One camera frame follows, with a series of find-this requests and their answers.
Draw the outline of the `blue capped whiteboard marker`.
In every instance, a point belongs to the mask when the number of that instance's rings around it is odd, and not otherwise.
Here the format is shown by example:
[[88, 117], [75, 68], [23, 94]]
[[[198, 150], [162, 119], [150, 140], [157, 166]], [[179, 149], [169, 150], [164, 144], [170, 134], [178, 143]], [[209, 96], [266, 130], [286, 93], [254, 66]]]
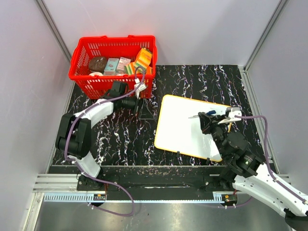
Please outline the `blue capped whiteboard marker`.
[[189, 119], [193, 119], [193, 118], [198, 118], [201, 116], [206, 116], [206, 117], [214, 117], [216, 115], [216, 111], [215, 110], [211, 110], [209, 112], [199, 112], [197, 115], [193, 115], [188, 117]]

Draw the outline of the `white whiteboard with orange frame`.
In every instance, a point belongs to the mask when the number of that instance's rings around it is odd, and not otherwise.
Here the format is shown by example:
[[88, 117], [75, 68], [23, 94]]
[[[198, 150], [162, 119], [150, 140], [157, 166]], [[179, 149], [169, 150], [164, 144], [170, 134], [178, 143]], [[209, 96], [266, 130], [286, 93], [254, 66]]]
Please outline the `white whiteboard with orange frame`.
[[157, 149], [180, 154], [222, 161], [218, 148], [211, 135], [201, 132], [199, 112], [215, 111], [223, 115], [227, 105], [201, 100], [165, 95], [162, 98], [154, 146]]

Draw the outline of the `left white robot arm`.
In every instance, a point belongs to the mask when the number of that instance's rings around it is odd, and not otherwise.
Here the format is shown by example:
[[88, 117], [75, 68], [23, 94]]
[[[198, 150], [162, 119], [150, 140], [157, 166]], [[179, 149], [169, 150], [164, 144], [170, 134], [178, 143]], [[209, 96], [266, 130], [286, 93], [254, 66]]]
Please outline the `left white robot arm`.
[[146, 85], [137, 79], [134, 90], [130, 92], [127, 92], [127, 83], [115, 81], [111, 89], [93, 105], [79, 113], [66, 113], [62, 116], [55, 147], [63, 152], [66, 160], [74, 162], [81, 173], [88, 177], [87, 184], [93, 190], [103, 187], [104, 178], [99, 175], [101, 167], [90, 152], [92, 128], [120, 109], [132, 110], [140, 118], [145, 110], [145, 99], [140, 98], [140, 94], [145, 89]]

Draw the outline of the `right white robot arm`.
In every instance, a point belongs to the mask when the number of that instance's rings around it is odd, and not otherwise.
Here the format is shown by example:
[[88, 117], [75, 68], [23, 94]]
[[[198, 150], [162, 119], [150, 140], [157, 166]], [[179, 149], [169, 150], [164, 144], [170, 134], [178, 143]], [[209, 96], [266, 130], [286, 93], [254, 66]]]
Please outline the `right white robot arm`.
[[200, 129], [211, 135], [219, 154], [227, 158], [227, 164], [211, 186], [229, 191], [242, 191], [266, 204], [284, 217], [295, 231], [308, 229], [308, 196], [275, 174], [268, 157], [260, 157], [250, 151], [250, 144], [240, 132], [229, 132], [230, 122], [241, 120], [240, 111], [228, 108], [224, 115], [199, 112]]

